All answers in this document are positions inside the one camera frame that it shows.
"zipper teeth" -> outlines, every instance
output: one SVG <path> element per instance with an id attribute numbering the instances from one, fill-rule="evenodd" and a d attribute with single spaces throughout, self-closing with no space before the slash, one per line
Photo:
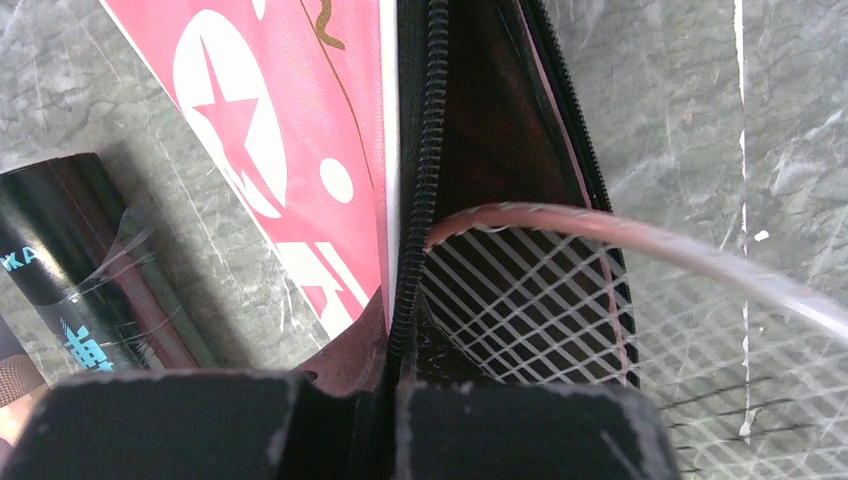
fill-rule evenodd
<path id="1" fill-rule="evenodd" d="M 581 151 L 578 152 L 577 160 L 583 164 L 584 167 L 588 167 L 590 171 L 586 172 L 590 178 L 587 178 L 589 183 L 593 186 L 593 190 L 595 193 L 595 201 L 597 203 L 597 207 L 601 210 L 606 210 L 607 212 L 612 213 L 612 202 L 610 201 L 609 191 L 607 191 L 606 184 L 603 181 L 603 175 L 601 172 L 601 166 L 598 163 L 598 158 L 595 155 L 595 149 L 592 146 L 591 137 L 589 137 L 589 129 L 586 126 L 586 120 L 583 117 L 583 111 L 580 108 L 580 103 L 577 101 L 577 93 L 574 90 L 574 83 L 571 81 L 571 76 L 568 73 L 568 69 L 565 66 L 565 58 L 562 55 L 562 49 L 559 46 L 559 42 L 557 42 L 556 31 L 554 30 L 553 23 L 551 23 L 550 15 L 548 15 L 547 9 L 542 5 L 540 0 L 530 0 L 531 10 L 533 13 L 537 13 L 539 15 L 541 23 L 544 25 L 544 35 L 546 38 L 543 38 L 542 41 L 545 43 L 542 47 L 545 51 L 550 54 L 553 53 L 555 56 L 555 60 L 557 62 L 557 66 L 559 67 L 559 72 L 561 74 L 559 79 L 552 79 L 555 83 L 557 83 L 560 89 L 563 91 L 565 96 L 567 97 L 566 101 L 570 103 L 571 109 L 568 108 L 568 105 L 565 105 L 563 108 L 562 114 L 563 119 L 568 122 L 566 125 L 566 129 L 569 127 L 577 128 L 579 131 L 576 132 L 577 135 L 573 136 L 572 139 L 582 145 Z M 621 249 L 613 248 L 609 250 L 609 256 L 621 265 L 622 269 L 626 269 L 624 264 L 624 254 L 621 252 Z M 626 282 L 622 282 L 616 287 L 619 290 L 621 296 L 627 300 L 627 302 L 632 303 L 631 293 L 630 293 L 630 285 Z M 625 329 L 627 329 L 631 334 L 636 332 L 636 325 L 632 316 L 628 316 L 629 320 L 626 322 L 622 322 L 622 325 Z M 639 363 L 639 355 L 638 351 L 633 347 L 632 344 L 627 343 L 625 345 L 625 349 L 627 351 L 627 356 L 630 361 L 633 362 L 634 365 L 638 365 Z M 639 387 L 639 378 L 633 372 L 627 373 L 627 379 L 637 388 Z"/>
<path id="2" fill-rule="evenodd" d="M 602 172 L 601 167 L 598 164 L 598 159 L 595 156 L 595 148 L 592 146 L 592 141 L 589 137 L 589 129 L 586 127 L 586 120 L 583 117 L 583 110 L 580 108 L 580 104 L 577 101 L 577 93 L 574 90 L 574 83 L 571 81 L 571 75 L 568 73 L 568 69 L 565 66 L 565 57 L 562 55 L 562 49 L 559 47 L 559 43 L 556 41 L 557 35 L 554 30 L 553 24 L 551 23 L 551 17 L 548 15 L 547 9 L 541 5 L 539 0 L 531 0 L 533 3 L 533 10 L 537 12 L 541 16 L 542 24 L 544 24 L 544 29 L 547 38 L 544 39 L 545 50 L 548 53 L 553 53 L 556 57 L 557 66 L 559 67 L 560 73 L 562 74 L 560 88 L 564 91 L 566 97 L 571 101 L 571 106 L 573 107 L 573 112 L 565 111 L 563 112 L 565 120 L 571 119 L 569 122 L 571 127 L 577 127 L 580 131 L 577 132 L 577 135 L 574 140 L 580 143 L 585 149 L 584 155 L 578 156 L 578 160 L 582 163 L 588 163 L 589 165 L 584 165 L 586 167 L 591 168 L 591 174 L 595 177 L 591 180 L 595 192 L 595 196 L 597 197 L 598 208 L 601 210 L 606 210 L 608 212 L 612 212 L 612 202 L 610 201 L 609 192 L 607 191 L 607 187 L 602 180 Z"/>
<path id="3" fill-rule="evenodd" d="M 409 231 L 398 268 L 395 312 L 389 334 L 386 374 L 397 382 L 401 358 L 413 322 L 415 299 L 424 269 L 427 237 L 433 225 L 448 78 L 448 0 L 430 0 L 427 11 L 427 72 L 419 160 L 415 172 Z"/>

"gray marble surface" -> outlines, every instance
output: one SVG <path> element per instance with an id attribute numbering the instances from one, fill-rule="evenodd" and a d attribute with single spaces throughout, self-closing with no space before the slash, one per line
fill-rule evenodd
<path id="1" fill-rule="evenodd" d="M 848 90 L 843 73 L 848 68 L 848 3 L 547 3 L 614 209 L 759 262 L 848 304 Z M 631 280 L 663 283 L 657 279 L 669 273 L 645 262 L 628 267 Z M 683 300 L 700 296 L 709 303 L 703 298 L 711 291 L 707 286 L 692 284 Z M 637 303 L 640 293 L 648 296 L 639 287 L 631 284 Z M 676 288 L 684 293 L 680 285 Z M 672 312 L 681 305 L 653 307 Z M 753 432 L 781 422 L 825 420 L 791 433 L 763 435 L 750 445 L 717 441 L 735 436 L 753 418 L 750 409 L 704 418 L 703 411 L 681 408 L 693 415 L 685 421 L 701 429 L 675 430 L 678 446 L 697 445 L 681 451 L 682 467 L 700 469 L 694 478 L 842 478 L 848 469 L 845 351 L 832 338 L 775 323 L 779 317 L 769 317 L 773 310 L 736 292 L 726 292 L 709 311 L 718 316 L 663 326 L 666 340 L 685 345 L 685 353 L 664 366 L 668 373 L 671 363 L 679 363 L 679 370 L 673 369 L 678 382 L 689 376 L 679 385 L 689 388 L 684 398 L 708 394 L 717 382 L 744 383 L 746 375 L 774 380 L 734 390 L 726 404 L 744 407 L 746 395 L 748 405 L 757 405 L 827 389 L 833 393 L 790 403 L 791 408 L 766 409 Z M 707 318 L 711 325 L 703 324 Z M 724 325 L 722 336 L 715 335 L 716 321 Z M 775 347 L 791 342 L 793 335 L 794 344 L 783 351 Z M 704 338 L 710 338 L 709 345 Z M 719 368 L 719 360 L 727 364 Z M 700 372 L 692 368 L 698 365 Z M 810 372 L 799 373 L 806 369 Z M 677 395 L 680 388 L 670 391 Z"/>
<path id="2" fill-rule="evenodd" d="M 848 303 L 848 3 L 547 3 L 617 212 Z M 0 171 L 99 152 L 231 365 L 290 367 L 327 341 L 96 0 L 0 0 L 0 66 Z M 5 277 L 0 291 L 39 366 L 66 375 Z"/>
<path id="3" fill-rule="evenodd" d="M 212 347 L 287 368 L 328 337 L 203 147 L 96 0 L 0 0 L 0 171 L 94 151 Z M 0 276 L 0 314 L 51 382 L 72 362 Z"/>

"black zipper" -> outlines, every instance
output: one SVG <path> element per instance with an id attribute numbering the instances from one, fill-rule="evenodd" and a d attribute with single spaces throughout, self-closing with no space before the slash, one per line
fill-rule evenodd
<path id="1" fill-rule="evenodd" d="M 587 186 L 591 189 L 589 193 L 593 204 L 589 206 L 612 213 L 609 191 L 607 191 L 598 158 L 595 156 L 595 150 L 589 139 L 589 130 L 577 101 L 574 84 L 565 66 L 562 50 L 559 42 L 557 42 L 556 32 L 548 16 L 548 11 L 541 0 L 519 0 L 519 4 L 524 11 L 524 17 L 530 29 L 531 41 L 535 43 L 543 68 L 552 68 L 552 71 L 539 73 L 545 75 L 551 84 L 557 104 L 555 107 L 560 110 L 568 136 L 574 145 L 577 161 L 580 164 L 581 171 L 579 173 L 583 175 Z M 624 255 L 620 249 L 610 249 L 609 255 L 621 265 L 622 270 L 625 269 Z M 620 283 L 616 290 L 628 304 L 632 303 L 630 286 L 626 282 Z M 631 334 L 635 333 L 635 322 L 632 315 L 622 314 L 620 320 L 625 329 Z M 635 346 L 627 343 L 625 349 L 628 360 L 634 365 L 638 364 L 639 355 Z M 627 380 L 630 384 L 639 387 L 639 378 L 635 372 L 628 372 Z"/>
<path id="2" fill-rule="evenodd" d="M 415 320 L 415 299 L 424 270 L 427 238 L 433 225 L 439 161 L 442 153 L 445 99 L 448 78 L 448 1 L 429 0 L 426 13 L 426 65 L 418 160 L 412 188 L 412 205 L 401 241 L 394 315 L 389 332 L 384 381 L 397 383 L 400 364 Z"/>

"pink printed fabric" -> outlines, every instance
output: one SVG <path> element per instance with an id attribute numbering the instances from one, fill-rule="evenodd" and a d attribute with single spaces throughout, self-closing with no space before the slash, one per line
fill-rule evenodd
<path id="1" fill-rule="evenodd" d="M 378 0 L 101 0 L 331 338 L 388 278 Z"/>

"racket strings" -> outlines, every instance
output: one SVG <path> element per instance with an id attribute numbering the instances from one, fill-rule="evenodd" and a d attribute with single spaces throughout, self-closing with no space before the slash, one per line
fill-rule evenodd
<path id="1" fill-rule="evenodd" d="M 625 272 L 612 249 L 550 230 L 470 229 L 433 247 L 422 288 L 433 322 L 498 381 L 638 375 L 685 473 L 848 471 L 848 351 L 839 342 L 637 251 L 624 251 Z M 626 316 L 635 332 L 623 328 Z M 638 363 L 622 357 L 628 346 Z"/>

